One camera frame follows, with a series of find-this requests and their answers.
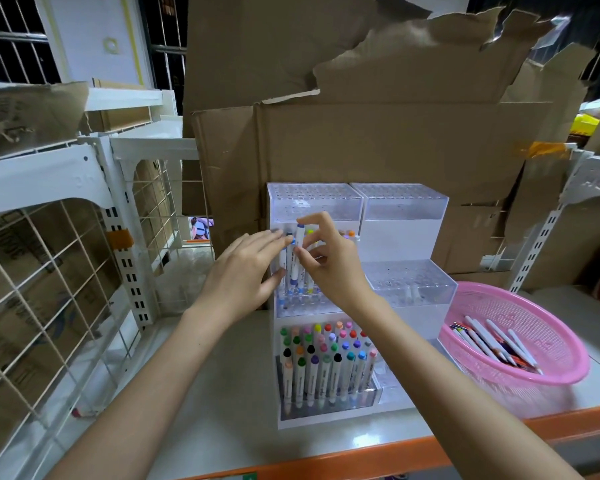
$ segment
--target pink plastic basket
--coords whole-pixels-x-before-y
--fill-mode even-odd
[[[472,349],[448,327],[465,322],[465,315],[484,326],[488,318],[505,333],[514,330],[544,375],[511,367]],[[567,325],[528,299],[481,283],[458,282],[439,339],[463,368],[507,387],[574,384],[589,373],[587,350]]]

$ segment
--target orange shelf edge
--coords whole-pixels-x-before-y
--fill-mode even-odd
[[[600,435],[600,406],[525,421],[547,443]],[[181,480],[206,480],[257,472],[258,480],[365,480],[451,465],[434,436],[369,446],[270,465],[227,470]]]

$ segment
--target person's right arm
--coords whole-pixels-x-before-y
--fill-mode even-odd
[[[581,478],[522,421],[419,336],[376,295],[355,244],[326,212],[298,219],[320,229],[296,248],[320,290],[364,329],[463,478]],[[307,251],[317,241],[326,244]]]

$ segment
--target acrylic pen holder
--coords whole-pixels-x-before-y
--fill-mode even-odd
[[[298,217],[325,210],[331,215],[337,229],[359,233],[358,252],[373,290],[384,297],[417,333],[445,353],[437,336],[457,284],[430,261],[430,257],[448,199],[423,185],[356,186],[358,188],[348,184],[268,184],[269,228],[281,228],[295,234]],[[317,226],[306,226],[305,236],[316,229]],[[272,263],[272,272],[282,266],[281,261],[289,270],[291,252],[289,247],[288,259]],[[318,286],[305,283],[303,286],[292,285],[288,276],[273,293],[269,309],[272,316],[272,359],[279,428],[413,407],[380,355],[375,357],[372,373],[362,380],[360,387],[355,390],[353,387],[346,390],[339,387],[335,401],[320,400],[317,390],[313,394],[300,391],[298,396],[295,384],[293,401],[285,400],[283,372],[286,359],[282,357],[281,360],[281,355],[285,348],[296,350],[300,345],[304,350],[305,367],[310,364],[312,356],[306,352],[305,328],[312,334],[314,355],[319,357],[320,368],[323,367],[326,353],[331,360],[336,353],[340,353],[343,359],[345,354],[340,348],[336,349],[337,352],[331,350],[333,344],[328,342],[328,333],[325,332],[327,325],[336,331],[336,324],[351,323],[350,329],[345,326],[341,329],[346,330],[347,334],[344,338],[338,336],[337,345],[343,347],[343,343],[347,342],[349,350],[356,352],[355,360],[359,360],[361,349],[354,348],[355,340],[350,333],[356,331],[360,337],[362,331],[321,293]],[[316,325],[320,326],[320,333],[314,330]],[[301,337],[300,344],[289,341],[290,347],[285,346],[283,338],[291,337],[294,331]],[[322,343],[329,345],[327,351],[320,350]],[[373,345],[364,350],[361,344],[361,348],[368,358]],[[295,354],[289,359],[294,364],[294,374],[298,359]]]

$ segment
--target hand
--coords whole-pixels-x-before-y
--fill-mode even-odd
[[[361,300],[374,294],[362,271],[355,243],[340,235],[327,212],[311,214],[297,221],[298,224],[318,224],[320,227],[305,236],[302,248],[296,246],[294,249],[300,264],[325,296],[351,315],[348,310],[353,311]],[[317,241],[325,244],[306,250]]]
[[[293,236],[282,230],[245,234],[229,245],[214,263],[196,305],[210,306],[226,316],[229,324],[261,306],[285,275],[279,269],[262,282],[273,258],[291,244]]]

